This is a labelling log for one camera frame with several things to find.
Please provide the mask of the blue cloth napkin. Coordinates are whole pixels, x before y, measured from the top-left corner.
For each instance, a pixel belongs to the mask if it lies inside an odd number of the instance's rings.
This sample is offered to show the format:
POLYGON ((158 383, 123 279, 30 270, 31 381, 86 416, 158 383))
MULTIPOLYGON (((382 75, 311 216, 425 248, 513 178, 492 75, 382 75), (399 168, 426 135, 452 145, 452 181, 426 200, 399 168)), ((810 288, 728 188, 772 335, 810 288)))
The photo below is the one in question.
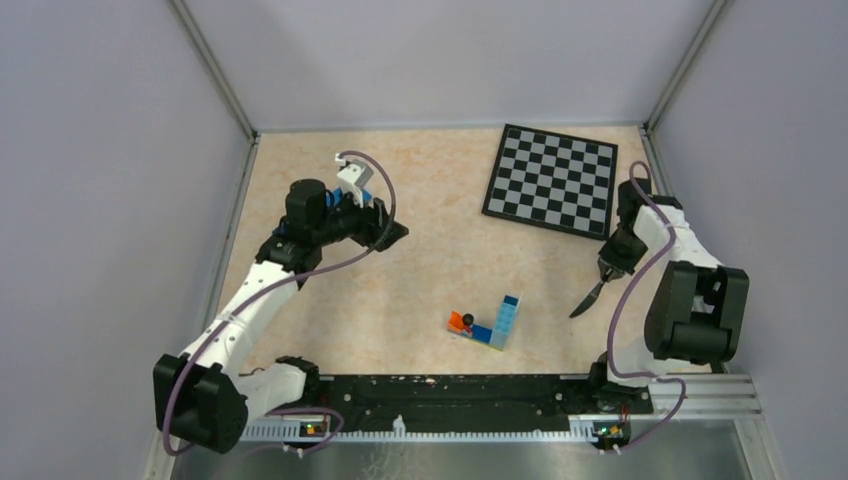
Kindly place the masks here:
POLYGON ((340 189, 325 189, 322 195, 324 206, 318 208, 316 190, 291 189, 284 200, 285 214, 279 219, 272 233, 275 236, 283 236, 292 229, 314 228, 326 223, 342 202, 343 194, 340 189))

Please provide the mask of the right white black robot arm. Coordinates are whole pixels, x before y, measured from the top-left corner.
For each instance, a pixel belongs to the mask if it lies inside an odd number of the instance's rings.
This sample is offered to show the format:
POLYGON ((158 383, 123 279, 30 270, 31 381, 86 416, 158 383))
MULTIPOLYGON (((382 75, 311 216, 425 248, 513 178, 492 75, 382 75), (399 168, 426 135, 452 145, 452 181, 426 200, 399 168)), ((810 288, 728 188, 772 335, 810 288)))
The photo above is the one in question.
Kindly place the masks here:
POLYGON ((592 292, 625 276, 637 281, 650 267, 662 276, 641 336, 619 351, 607 348, 591 367, 586 397, 600 412, 675 369, 731 360, 750 287, 744 270, 701 244, 676 198, 653 194, 646 178, 622 182, 618 196, 619 223, 599 252, 592 292))

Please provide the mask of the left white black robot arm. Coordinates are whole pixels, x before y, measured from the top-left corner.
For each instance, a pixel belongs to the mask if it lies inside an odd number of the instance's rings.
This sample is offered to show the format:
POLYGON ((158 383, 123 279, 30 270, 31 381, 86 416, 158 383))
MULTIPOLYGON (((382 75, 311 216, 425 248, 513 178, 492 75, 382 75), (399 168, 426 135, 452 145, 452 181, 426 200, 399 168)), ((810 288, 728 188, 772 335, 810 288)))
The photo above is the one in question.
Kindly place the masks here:
POLYGON ((356 150, 336 154, 337 187, 293 182, 285 212, 259 247, 231 300, 179 354, 153 368, 156 426, 172 457, 193 447, 231 450, 245 427, 290 406, 308 413, 321 393, 316 367, 285 358, 257 373, 241 369, 270 322, 306 281, 390 248, 409 232, 385 168, 356 150))

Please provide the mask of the silver metal knife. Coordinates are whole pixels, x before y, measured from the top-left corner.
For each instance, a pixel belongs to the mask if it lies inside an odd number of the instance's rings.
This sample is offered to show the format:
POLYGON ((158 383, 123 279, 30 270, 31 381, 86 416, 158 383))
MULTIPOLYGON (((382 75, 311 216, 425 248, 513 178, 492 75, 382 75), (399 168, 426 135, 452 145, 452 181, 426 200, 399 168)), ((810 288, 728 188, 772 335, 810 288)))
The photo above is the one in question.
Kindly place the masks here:
POLYGON ((570 318, 577 318, 589 310, 598 300, 604 286, 609 282, 608 278, 601 278, 596 285, 589 291, 586 297, 575 307, 569 315, 570 318))

